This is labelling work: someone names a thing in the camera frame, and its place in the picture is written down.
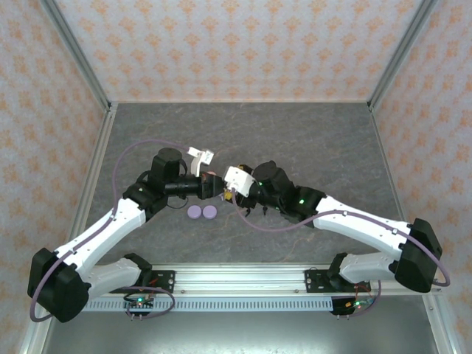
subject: wall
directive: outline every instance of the wall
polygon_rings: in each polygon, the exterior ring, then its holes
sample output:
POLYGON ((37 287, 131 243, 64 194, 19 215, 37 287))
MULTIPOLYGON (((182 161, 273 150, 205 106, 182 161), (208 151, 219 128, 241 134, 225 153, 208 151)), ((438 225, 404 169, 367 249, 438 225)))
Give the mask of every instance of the wall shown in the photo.
POLYGON ((456 327, 472 348, 472 3, 439 1, 375 111, 409 220, 425 218, 452 273, 456 327))
POLYGON ((0 342, 17 353, 28 275, 63 243, 103 111, 39 0, 0 3, 0 342))
POLYGON ((108 98, 367 101, 420 0, 59 0, 108 98))

